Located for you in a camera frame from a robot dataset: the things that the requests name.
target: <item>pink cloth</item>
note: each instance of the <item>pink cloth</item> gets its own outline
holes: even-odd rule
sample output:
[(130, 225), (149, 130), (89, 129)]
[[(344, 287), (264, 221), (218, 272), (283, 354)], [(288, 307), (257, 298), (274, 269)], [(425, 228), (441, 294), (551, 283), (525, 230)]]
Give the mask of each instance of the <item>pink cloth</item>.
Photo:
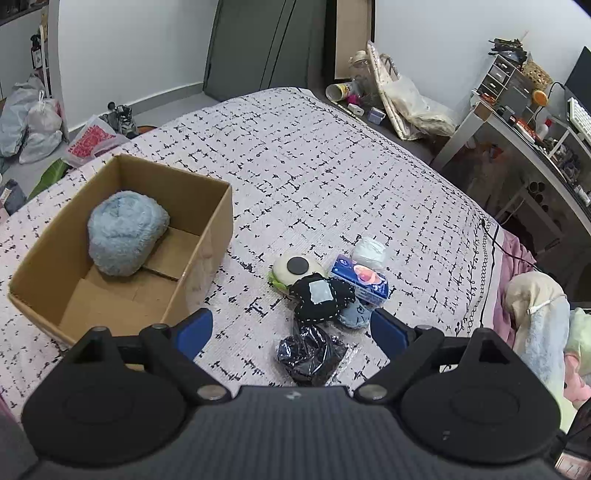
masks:
[[(505, 239), (503, 240), (503, 249), (511, 255), (523, 258), (535, 264), (535, 258), (530, 252), (519, 242), (519, 239), (512, 233), (505, 230)], [(523, 260), (511, 258), (509, 255), (503, 253), (503, 260), (501, 264), (501, 277), (499, 279), (499, 289), (496, 292), (496, 305), (492, 316), (493, 330), (504, 340), (510, 347), (515, 343), (515, 329), (511, 326), (511, 317), (503, 309), (503, 298), (507, 284), (509, 281), (521, 273), (526, 273), (533, 270)]]
[(8, 408), (8, 405), (6, 405), (4, 403), (4, 400), (2, 399), (1, 395), (0, 395), (0, 415), (6, 415), (8, 418), (14, 420), (12, 413), (10, 413), (10, 408)]

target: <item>patterned bedspread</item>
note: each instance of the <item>patterned bedspread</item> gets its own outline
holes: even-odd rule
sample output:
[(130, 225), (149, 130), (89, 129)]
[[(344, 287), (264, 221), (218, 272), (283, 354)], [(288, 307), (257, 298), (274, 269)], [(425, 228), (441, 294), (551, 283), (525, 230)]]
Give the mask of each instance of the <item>patterned bedspread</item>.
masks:
[[(212, 339), (196, 361), (236, 393), (289, 385), (275, 349), (293, 305), (265, 281), (275, 258), (305, 252), (329, 267), (361, 236), (388, 247), (385, 308), (447, 335), (492, 327), (502, 229), (396, 143), (321, 103), (274, 89), (178, 118), (118, 150), (232, 184), (234, 238), (205, 303)], [(59, 209), (112, 154), (70, 173), (0, 227), (0, 387), (16, 415), (63, 347), (6, 298), (18, 263)], [(328, 326), (350, 347), (334, 383), (355, 388), (388, 360), (370, 331)]]

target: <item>paper cup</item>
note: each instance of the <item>paper cup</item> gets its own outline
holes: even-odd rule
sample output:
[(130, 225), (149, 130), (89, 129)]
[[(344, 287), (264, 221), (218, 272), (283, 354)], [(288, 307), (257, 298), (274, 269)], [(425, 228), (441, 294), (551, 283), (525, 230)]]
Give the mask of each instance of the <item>paper cup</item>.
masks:
[(332, 102), (340, 102), (354, 93), (357, 92), (355, 91), (355, 84), (353, 82), (333, 83), (326, 87), (326, 97)]

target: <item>woven basket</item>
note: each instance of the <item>woven basket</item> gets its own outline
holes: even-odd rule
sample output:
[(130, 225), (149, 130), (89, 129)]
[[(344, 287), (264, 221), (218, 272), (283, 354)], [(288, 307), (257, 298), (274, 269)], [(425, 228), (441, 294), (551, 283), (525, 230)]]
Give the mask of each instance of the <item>woven basket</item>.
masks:
[(521, 73), (534, 82), (535, 88), (542, 90), (542, 92), (546, 90), (550, 83), (552, 83), (552, 78), (550, 75), (548, 75), (544, 69), (532, 59), (527, 59), (523, 65), (523, 70)]

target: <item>metal screw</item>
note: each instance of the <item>metal screw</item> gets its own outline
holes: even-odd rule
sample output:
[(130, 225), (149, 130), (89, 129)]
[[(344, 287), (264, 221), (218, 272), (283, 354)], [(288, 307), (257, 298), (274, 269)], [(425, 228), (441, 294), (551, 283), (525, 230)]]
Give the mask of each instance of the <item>metal screw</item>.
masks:
[(199, 395), (204, 400), (220, 400), (226, 394), (226, 389), (221, 385), (204, 385), (197, 390)]
[(376, 401), (381, 400), (386, 395), (388, 395), (388, 390), (386, 390), (382, 385), (368, 384), (359, 389), (359, 395), (361, 395), (366, 400)]

